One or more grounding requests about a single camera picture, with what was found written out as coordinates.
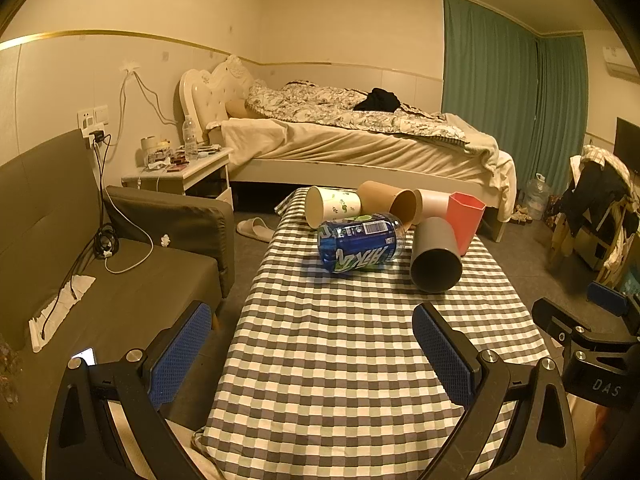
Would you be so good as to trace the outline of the pink faceted cup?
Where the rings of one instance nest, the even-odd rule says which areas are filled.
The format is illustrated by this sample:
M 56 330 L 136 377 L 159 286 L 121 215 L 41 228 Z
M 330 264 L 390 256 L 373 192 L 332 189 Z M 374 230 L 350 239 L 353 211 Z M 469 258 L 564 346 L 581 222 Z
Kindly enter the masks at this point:
M 474 195 L 455 192 L 449 195 L 446 220 L 454 230 L 460 256 L 464 256 L 480 225 L 485 204 Z

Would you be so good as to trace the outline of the grey cylindrical cup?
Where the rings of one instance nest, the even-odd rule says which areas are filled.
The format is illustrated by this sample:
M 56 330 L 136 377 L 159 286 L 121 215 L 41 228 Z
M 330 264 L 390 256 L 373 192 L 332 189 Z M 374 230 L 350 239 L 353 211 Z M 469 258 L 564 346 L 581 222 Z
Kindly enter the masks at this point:
M 430 217 L 414 229 L 410 278 L 418 289 L 439 294 L 453 288 L 462 275 L 454 229 L 443 218 Z

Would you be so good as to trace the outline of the white cylindrical cup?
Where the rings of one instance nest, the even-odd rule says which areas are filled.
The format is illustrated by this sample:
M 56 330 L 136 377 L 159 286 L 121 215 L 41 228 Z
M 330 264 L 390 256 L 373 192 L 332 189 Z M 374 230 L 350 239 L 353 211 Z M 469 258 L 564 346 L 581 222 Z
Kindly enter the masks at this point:
M 417 188 L 413 193 L 416 196 L 416 213 L 413 224 L 419 224 L 424 219 L 431 217 L 446 218 L 449 193 L 424 190 L 423 188 Z

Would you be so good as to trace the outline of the brown paper cup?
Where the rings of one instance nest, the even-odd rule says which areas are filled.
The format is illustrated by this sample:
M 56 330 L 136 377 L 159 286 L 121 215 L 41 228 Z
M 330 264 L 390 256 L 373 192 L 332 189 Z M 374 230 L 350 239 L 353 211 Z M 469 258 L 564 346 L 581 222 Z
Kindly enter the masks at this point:
M 416 194 L 408 188 L 366 181 L 358 186 L 357 194 L 364 214 L 388 212 L 399 219 L 405 229 L 412 225 L 416 215 Z

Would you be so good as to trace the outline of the white patterned paper cup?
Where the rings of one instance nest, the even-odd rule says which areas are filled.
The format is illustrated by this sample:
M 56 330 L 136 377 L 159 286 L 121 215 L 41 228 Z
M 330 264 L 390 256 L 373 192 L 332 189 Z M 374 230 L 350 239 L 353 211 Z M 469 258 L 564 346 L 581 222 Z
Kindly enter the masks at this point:
M 313 229 L 322 222 L 355 217 L 360 214 L 361 200 L 355 191 L 342 188 L 308 188 L 305 197 L 305 218 Z

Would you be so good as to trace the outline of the white cloth on sofa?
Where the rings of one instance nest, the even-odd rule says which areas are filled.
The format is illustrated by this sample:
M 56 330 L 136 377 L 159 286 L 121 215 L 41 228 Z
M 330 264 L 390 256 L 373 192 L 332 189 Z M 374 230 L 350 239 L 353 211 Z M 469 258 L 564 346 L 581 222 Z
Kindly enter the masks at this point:
M 70 310 L 85 296 L 95 281 L 93 276 L 74 274 L 47 307 L 28 321 L 33 352 L 39 353 L 49 343 Z

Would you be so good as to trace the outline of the chair with clothes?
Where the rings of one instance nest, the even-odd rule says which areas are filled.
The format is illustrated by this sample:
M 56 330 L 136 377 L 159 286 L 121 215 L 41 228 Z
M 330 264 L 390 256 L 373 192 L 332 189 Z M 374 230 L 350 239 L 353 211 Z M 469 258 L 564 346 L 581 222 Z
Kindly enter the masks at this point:
M 570 184 L 551 208 L 556 217 L 549 262 L 558 264 L 578 249 L 578 235 L 604 248 L 597 281 L 616 286 L 639 243 L 639 195 L 634 177 L 612 152 L 586 145 L 570 158 Z

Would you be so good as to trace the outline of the dark grey sofa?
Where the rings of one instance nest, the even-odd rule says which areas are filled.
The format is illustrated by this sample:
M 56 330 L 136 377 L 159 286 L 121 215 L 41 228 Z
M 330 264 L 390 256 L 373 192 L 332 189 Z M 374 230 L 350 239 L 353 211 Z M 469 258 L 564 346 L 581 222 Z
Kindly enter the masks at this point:
M 143 348 L 194 300 L 217 307 L 234 281 L 234 221 L 219 200 L 96 182 L 78 131 L 1 168 L 1 339 L 20 368 L 1 433 L 38 477 L 68 360 L 102 362 Z M 96 281 L 49 343 L 32 351 L 28 321 L 74 275 Z

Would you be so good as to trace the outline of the checkered tablecloth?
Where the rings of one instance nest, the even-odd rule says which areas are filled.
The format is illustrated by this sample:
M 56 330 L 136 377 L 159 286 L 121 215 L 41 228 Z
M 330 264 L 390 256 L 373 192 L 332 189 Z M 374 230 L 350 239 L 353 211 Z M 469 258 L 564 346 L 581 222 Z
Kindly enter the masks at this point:
M 305 198 L 277 206 L 195 444 L 227 479 L 414 479 L 462 415 L 413 336 L 426 295 L 408 252 L 324 270 Z

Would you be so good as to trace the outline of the green curtain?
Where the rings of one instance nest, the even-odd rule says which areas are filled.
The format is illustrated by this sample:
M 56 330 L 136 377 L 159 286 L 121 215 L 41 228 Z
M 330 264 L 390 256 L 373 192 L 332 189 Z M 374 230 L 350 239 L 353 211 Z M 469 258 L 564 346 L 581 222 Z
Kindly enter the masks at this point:
M 542 174 L 562 192 L 587 127 L 584 37 L 540 36 L 469 0 L 442 0 L 442 8 L 442 108 L 497 140 L 518 185 Z

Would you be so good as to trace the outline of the white nightstand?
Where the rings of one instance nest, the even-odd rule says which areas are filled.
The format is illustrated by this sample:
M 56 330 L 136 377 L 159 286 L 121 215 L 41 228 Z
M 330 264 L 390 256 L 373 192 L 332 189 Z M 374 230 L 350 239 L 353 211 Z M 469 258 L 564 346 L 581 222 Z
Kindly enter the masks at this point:
M 233 206 L 233 195 L 229 178 L 231 148 L 221 148 L 213 154 L 188 162 L 186 166 L 160 170 L 137 169 L 120 179 L 124 188 L 158 191 L 186 195 L 194 186 L 211 176 L 219 176 L 220 191 L 213 194 L 215 200 L 222 200 Z

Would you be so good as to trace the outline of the floral quilt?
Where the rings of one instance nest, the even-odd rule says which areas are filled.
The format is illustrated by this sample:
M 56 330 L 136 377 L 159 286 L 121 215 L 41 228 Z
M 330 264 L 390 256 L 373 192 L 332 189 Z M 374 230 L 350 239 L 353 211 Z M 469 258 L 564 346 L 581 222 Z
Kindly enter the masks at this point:
M 394 110 L 376 110 L 367 102 L 370 96 L 371 93 L 355 89 L 319 86 L 303 80 L 273 89 L 258 80 L 248 90 L 246 107 L 284 122 L 414 136 L 460 146 L 469 143 L 465 133 L 445 118 L 404 103 Z

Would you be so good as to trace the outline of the clear water bottle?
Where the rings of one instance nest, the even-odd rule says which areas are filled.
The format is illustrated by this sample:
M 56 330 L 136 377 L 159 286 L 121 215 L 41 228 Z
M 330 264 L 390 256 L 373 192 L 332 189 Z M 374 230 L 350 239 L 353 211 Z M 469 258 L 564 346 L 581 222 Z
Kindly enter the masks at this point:
M 197 159 L 198 138 L 196 137 L 195 122 L 190 116 L 186 116 L 182 123 L 182 140 L 184 156 L 186 156 L 186 159 Z

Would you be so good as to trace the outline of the white tufted headboard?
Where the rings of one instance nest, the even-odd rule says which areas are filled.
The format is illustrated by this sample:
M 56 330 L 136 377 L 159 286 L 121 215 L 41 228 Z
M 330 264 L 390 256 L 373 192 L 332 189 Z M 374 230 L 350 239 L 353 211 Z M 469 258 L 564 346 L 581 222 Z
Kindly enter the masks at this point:
M 184 116 L 194 122 L 198 142 L 222 143 L 221 123 L 229 118 L 227 103 L 244 100 L 254 77 L 236 55 L 213 70 L 187 70 L 180 78 L 178 91 Z

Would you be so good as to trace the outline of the wall power outlet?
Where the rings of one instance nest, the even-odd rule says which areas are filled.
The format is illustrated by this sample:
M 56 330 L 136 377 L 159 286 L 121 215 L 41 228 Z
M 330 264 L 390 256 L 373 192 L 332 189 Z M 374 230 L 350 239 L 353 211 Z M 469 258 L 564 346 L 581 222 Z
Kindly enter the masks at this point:
M 82 136 L 88 138 L 96 131 L 103 130 L 110 122 L 110 111 L 107 105 L 85 108 L 84 110 L 78 110 L 76 119 Z

